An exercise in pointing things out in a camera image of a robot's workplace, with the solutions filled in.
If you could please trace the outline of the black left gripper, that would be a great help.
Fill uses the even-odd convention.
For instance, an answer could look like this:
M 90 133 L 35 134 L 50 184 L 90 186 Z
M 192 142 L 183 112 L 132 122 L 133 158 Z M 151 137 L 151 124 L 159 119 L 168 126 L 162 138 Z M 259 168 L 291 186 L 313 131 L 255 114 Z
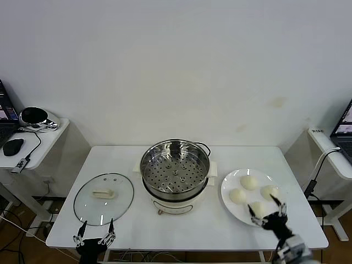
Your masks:
M 76 243 L 76 251 L 80 255 L 79 264 L 97 264 L 98 256 L 107 250 L 107 245 L 111 245 L 116 238 L 114 232 L 113 218 L 110 221 L 108 233 L 100 238 L 83 240 L 87 221 L 79 228 L 77 235 L 73 236 Z

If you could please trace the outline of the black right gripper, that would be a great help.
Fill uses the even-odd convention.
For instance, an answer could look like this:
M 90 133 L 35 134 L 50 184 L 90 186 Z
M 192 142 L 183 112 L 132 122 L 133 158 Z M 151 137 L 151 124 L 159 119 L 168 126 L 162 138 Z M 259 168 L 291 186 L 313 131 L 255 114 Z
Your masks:
M 293 236 L 293 232 L 286 225 L 288 221 L 287 204 L 285 202 L 281 202 L 272 194 L 270 194 L 270 197 L 277 205 L 278 211 L 269 214 L 262 219 L 258 218 L 251 206 L 248 205 L 251 221 L 257 226 L 262 226 L 262 228 L 265 230 L 272 231 L 279 241 L 285 241 Z

